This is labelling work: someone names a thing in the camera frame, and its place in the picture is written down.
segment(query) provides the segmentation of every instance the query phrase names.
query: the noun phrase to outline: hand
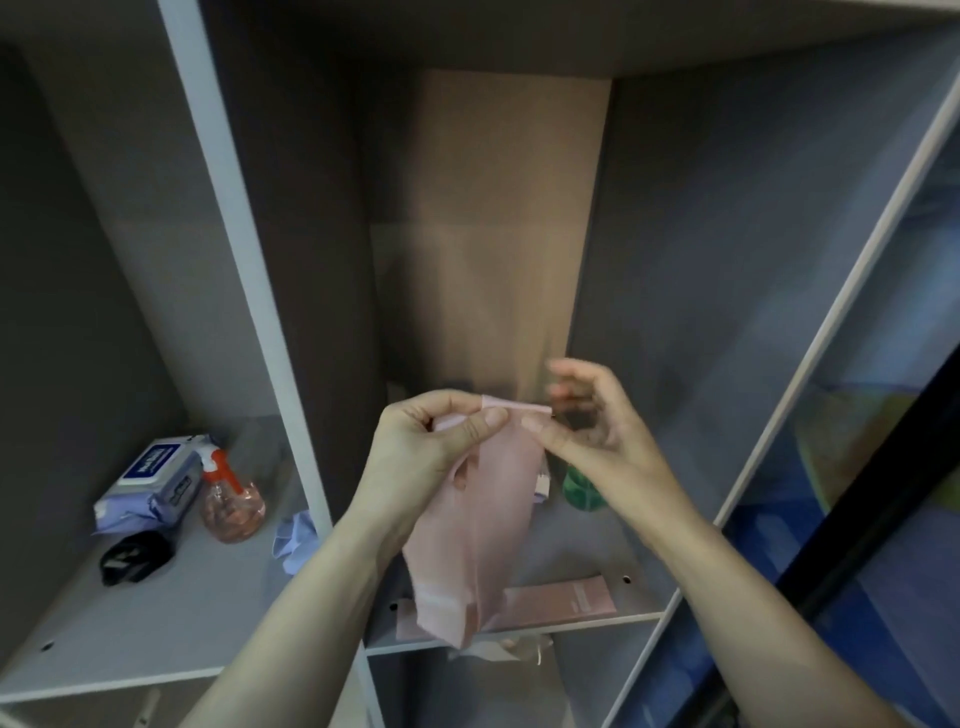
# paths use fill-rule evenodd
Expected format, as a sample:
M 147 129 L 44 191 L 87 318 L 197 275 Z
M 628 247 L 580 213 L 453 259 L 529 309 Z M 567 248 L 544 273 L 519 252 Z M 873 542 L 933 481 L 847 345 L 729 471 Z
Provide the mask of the hand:
M 391 404 L 380 415 L 349 512 L 378 529 L 389 558 L 406 543 L 450 469 L 510 419 L 503 407 L 481 411 L 480 403 L 480 395 L 441 390 Z M 435 418 L 452 413 L 468 417 L 430 431 Z
M 613 372 L 579 359 L 553 359 L 547 368 L 560 379 L 547 388 L 554 412 L 588 413 L 595 422 L 573 431 L 524 416 L 520 423 L 546 449 L 586 475 L 654 550 L 676 526 L 703 520 Z

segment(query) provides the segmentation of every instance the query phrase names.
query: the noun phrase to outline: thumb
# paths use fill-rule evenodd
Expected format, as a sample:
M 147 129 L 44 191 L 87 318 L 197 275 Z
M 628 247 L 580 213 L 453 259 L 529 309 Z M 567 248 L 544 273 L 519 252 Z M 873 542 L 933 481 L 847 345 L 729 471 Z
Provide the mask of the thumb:
M 520 425 L 557 457 L 596 482 L 609 464 L 610 454 L 579 442 L 569 427 L 543 415 L 525 415 Z
M 493 436 L 509 419 L 510 414 L 504 407 L 482 409 L 459 425 L 440 432 L 440 440 L 444 443 L 444 449 L 456 460 L 470 448 Z

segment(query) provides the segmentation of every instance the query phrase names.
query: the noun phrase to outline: black pole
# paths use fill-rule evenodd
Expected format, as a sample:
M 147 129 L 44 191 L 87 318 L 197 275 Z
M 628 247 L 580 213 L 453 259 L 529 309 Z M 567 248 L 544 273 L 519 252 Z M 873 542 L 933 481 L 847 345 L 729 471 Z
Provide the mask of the black pole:
M 958 464 L 960 346 L 800 549 L 777 589 L 812 621 Z M 670 728 L 708 726 L 731 709 L 713 667 Z

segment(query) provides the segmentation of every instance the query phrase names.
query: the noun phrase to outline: green bottle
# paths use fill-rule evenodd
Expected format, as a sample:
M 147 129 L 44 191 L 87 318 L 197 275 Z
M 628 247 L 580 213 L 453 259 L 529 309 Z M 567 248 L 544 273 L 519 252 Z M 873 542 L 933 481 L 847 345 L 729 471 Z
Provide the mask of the green bottle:
M 607 505 L 589 478 L 572 465 L 566 467 L 564 497 L 566 502 L 581 511 L 595 511 Z

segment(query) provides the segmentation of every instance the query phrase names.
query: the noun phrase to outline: light blue crumpled fabric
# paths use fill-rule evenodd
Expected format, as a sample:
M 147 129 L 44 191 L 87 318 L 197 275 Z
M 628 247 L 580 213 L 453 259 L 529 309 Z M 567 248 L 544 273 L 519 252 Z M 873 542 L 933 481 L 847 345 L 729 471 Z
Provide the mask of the light blue crumpled fabric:
M 300 511 L 276 527 L 274 558 L 283 559 L 283 570 L 291 576 L 302 569 L 318 548 L 320 537 L 310 511 Z

